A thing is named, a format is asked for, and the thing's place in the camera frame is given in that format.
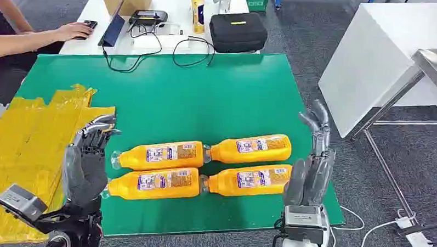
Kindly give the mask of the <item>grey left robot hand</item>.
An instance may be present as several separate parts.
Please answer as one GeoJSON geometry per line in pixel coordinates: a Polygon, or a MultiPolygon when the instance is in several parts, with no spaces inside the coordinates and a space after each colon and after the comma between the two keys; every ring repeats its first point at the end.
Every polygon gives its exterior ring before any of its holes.
{"type": "Polygon", "coordinates": [[[78,129],[63,154],[63,191],[72,205],[85,207],[98,198],[107,185],[105,148],[113,135],[121,134],[115,128],[116,115],[94,118],[78,129]]]}

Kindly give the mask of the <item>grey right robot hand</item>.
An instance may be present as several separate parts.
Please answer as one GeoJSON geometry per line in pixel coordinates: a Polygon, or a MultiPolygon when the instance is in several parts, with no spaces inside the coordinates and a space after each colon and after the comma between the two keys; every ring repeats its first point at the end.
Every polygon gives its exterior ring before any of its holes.
{"type": "Polygon", "coordinates": [[[293,164],[289,181],[283,188],[283,204],[287,206],[321,206],[328,188],[336,151],[330,147],[331,129],[327,109],[315,99],[312,107],[298,114],[311,132],[312,149],[293,164]]]}

